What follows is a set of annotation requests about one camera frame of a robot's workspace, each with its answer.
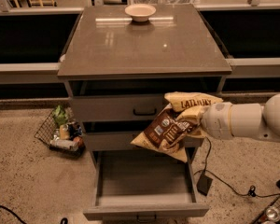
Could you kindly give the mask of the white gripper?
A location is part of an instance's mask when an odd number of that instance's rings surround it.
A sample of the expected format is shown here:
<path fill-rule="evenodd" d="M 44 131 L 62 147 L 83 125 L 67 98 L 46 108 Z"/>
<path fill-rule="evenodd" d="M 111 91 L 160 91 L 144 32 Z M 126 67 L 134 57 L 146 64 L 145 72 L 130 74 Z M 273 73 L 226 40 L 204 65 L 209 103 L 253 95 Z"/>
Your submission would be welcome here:
<path fill-rule="evenodd" d="M 218 103 L 208 106 L 197 105 L 187 109 L 186 120 L 200 123 L 203 129 L 216 139 L 232 139 L 230 126 L 231 103 Z"/>

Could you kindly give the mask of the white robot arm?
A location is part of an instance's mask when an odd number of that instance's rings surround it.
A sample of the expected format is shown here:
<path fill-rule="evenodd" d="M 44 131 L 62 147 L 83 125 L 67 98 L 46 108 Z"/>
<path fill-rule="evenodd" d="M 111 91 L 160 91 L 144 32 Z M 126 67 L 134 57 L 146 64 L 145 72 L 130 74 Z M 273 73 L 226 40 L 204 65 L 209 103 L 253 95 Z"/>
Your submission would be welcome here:
<path fill-rule="evenodd" d="M 245 137 L 280 143 L 280 94 L 264 105 L 230 102 L 210 105 L 202 115 L 200 127 L 220 140 Z"/>

